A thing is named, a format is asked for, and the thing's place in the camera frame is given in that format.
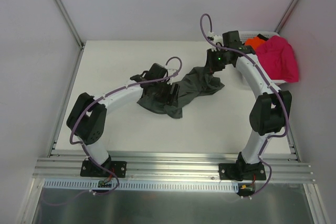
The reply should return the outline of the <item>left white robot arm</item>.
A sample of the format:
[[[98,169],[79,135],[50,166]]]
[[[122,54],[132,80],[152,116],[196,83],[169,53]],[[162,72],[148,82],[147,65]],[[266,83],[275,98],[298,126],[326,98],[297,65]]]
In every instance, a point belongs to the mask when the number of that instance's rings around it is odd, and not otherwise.
[[[73,106],[66,125],[71,130],[69,142],[81,145],[87,154],[92,170],[99,176],[106,175],[111,168],[111,157],[100,138],[103,135],[106,117],[122,106],[149,97],[160,105],[177,106],[180,85],[171,79],[168,69],[154,63],[151,68],[136,74],[124,86],[108,93],[92,96],[84,92]]]

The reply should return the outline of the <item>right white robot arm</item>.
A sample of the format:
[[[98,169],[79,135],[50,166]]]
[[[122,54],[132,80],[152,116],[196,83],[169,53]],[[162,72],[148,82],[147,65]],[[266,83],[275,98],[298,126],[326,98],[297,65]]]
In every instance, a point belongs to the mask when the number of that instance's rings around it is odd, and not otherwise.
[[[280,137],[288,129],[292,95],[282,91],[267,75],[251,46],[240,41],[238,31],[221,36],[212,31],[204,34],[211,48],[207,50],[206,66],[210,72],[223,70],[226,65],[235,67],[246,79],[255,96],[249,115],[252,132],[245,148],[234,163],[219,164],[221,180],[266,180],[265,167],[260,158],[271,138]]]

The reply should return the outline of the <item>grey t shirt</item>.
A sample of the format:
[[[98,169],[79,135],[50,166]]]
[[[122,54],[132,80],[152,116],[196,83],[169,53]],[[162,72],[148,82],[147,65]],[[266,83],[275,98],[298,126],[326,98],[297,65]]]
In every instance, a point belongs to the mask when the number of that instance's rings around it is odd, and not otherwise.
[[[209,67],[194,67],[176,84],[180,86],[177,106],[164,104],[152,94],[142,94],[137,104],[155,114],[166,114],[173,119],[181,119],[184,106],[197,97],[213,95],[225,86],[219,77],[213,76]]]

